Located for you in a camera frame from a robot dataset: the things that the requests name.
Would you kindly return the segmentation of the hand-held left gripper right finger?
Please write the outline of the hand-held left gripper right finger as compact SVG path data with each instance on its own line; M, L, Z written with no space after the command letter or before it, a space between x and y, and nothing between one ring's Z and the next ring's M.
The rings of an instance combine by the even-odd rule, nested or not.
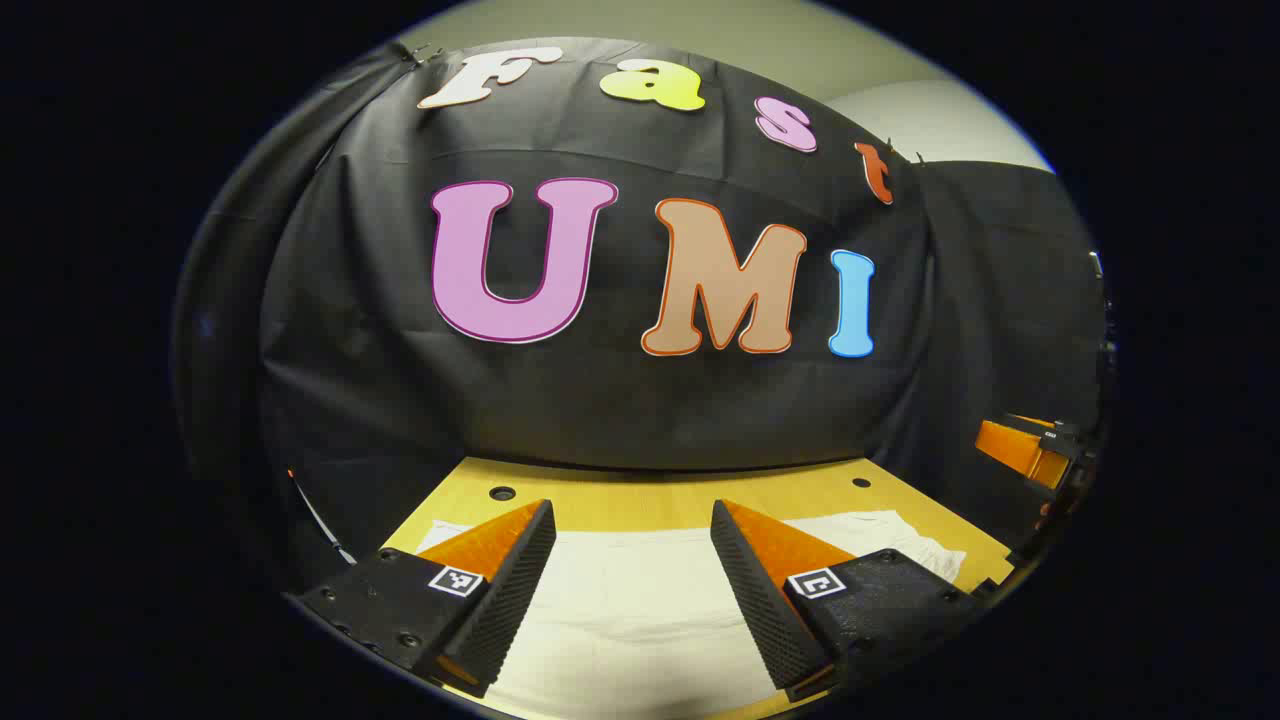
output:
M800 701L863 691L927 656L986 610L904 552L856 556L728 500L710 539L774 687Z

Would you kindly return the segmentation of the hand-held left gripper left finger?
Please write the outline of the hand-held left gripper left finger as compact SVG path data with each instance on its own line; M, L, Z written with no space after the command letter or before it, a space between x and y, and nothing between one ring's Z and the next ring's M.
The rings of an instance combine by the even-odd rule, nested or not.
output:
M379 512L353 562L285 601L385 674L431 694L481 700L507 664L556 546L553 503L539 498L426 550L393 541L412 512L407 502Z

